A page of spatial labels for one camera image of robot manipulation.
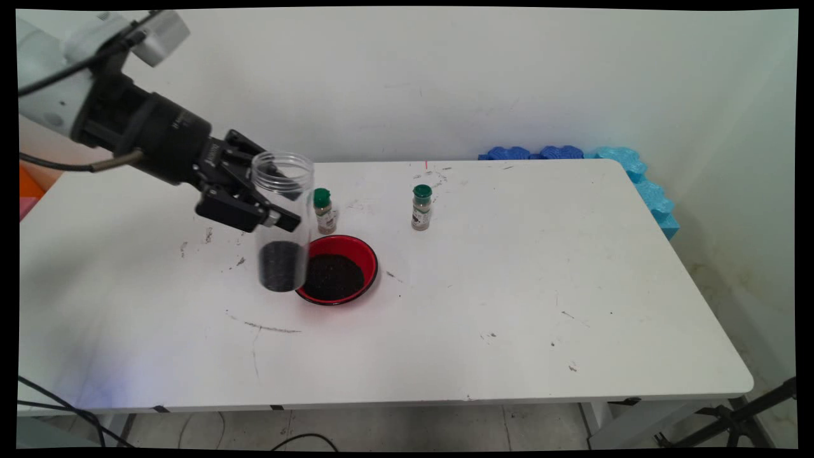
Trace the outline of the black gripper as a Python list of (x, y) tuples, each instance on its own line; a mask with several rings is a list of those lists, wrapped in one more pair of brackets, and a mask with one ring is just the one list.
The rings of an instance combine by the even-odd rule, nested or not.
[(197, 188), (194, 212), (200, 217), (247, 233), (259, 226), (290, 233), (299, 228), (300, 215), (273, 204), (256, 188), (301, 192), (294, 177), (283, 173), (276, 154), (236, 130), (224, 141), (212, 137), (209, 122), (158, 93), (131, 92), (130, 102), (131, 148), (140, 153), (131, 167), (174, 186)]

